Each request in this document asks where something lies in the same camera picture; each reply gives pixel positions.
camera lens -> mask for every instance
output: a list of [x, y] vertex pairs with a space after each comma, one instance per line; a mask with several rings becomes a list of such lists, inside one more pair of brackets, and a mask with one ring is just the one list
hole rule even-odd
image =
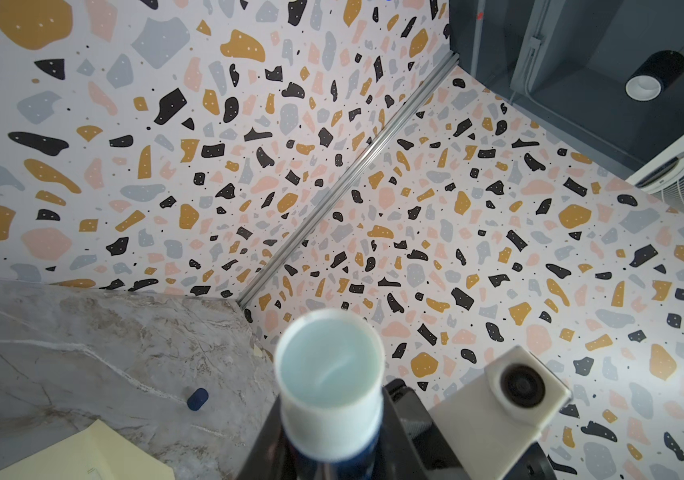
[[501, 376], [501, 390], [519, 407], [538, 406], [545, 398], [545, 382], [536, 370], [526, 365], [510, 366]]

white cylinder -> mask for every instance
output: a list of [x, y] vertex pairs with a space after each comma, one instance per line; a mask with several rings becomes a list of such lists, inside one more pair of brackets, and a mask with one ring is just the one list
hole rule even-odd
[[379, 433], [384, 368], [382, 340], [356, 314], [321, 309], [292, 321], [275, 354], [290, 442], [318, 462], [360, 453]]

